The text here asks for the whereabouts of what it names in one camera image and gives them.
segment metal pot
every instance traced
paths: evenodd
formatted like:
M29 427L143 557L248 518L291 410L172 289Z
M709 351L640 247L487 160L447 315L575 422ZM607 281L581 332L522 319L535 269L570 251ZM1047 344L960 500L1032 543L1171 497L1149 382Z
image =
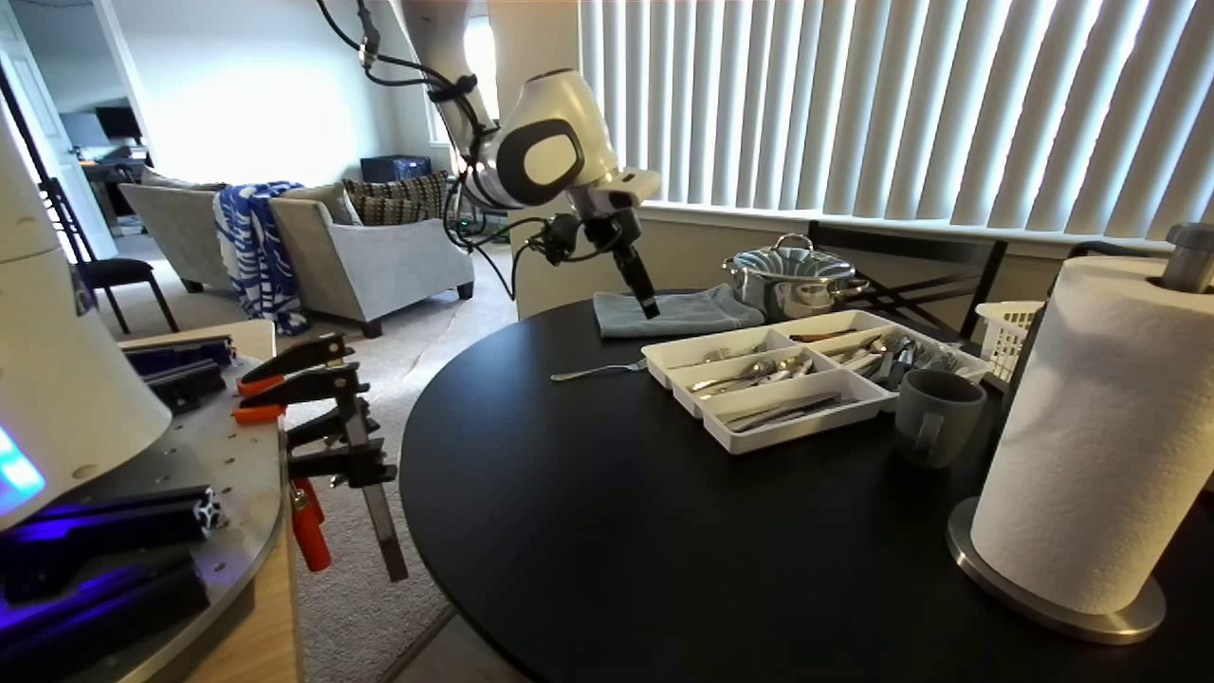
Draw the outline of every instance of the metal pot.
M719 263L732 296L759 309L766 322L818 315L866 294L866 279L838 256L817 251L804 234L741 251Z

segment window blinds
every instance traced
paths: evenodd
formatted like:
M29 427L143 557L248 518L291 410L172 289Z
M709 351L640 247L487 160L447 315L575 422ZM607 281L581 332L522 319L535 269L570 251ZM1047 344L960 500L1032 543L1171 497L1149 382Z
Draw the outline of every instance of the window blinds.
M1205 0L581 0L667 205L1029 239L1214 220Z

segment couch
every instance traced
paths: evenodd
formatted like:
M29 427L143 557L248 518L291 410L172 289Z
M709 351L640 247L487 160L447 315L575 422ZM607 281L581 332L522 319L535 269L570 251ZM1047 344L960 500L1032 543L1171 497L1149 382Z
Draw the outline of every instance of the couch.
M380 322L410 305L440 294L471 301L471 256L442 234L440 185L440 179L332 181L273 199L270 213L305 312L354 322L374 337ZM135 181L122 195L189 294L230 294L217 234L217 185Z

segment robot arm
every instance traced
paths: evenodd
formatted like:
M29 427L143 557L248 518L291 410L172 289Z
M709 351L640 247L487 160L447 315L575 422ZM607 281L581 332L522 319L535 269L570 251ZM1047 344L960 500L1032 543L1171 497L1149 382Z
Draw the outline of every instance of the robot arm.
M659 189L651 170L622 170L602 113L574 67L530 75L492 131L464 59L466 0L403 0L403 26L426 71L466 170L464 203L479 210L551 205L574 199L575 217L547 220L538 251L551 263L574 260L575 228L597 251L611 251L646 315L657 315L651 286L632 251L632 210Z

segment mug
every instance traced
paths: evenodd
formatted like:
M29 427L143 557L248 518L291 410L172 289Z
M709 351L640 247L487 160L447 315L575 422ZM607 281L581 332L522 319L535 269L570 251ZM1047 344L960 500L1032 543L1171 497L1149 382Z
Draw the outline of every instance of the mug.
M982 422L986 393L953 374L915 368L894 398L894 452L944 472L963 461Z

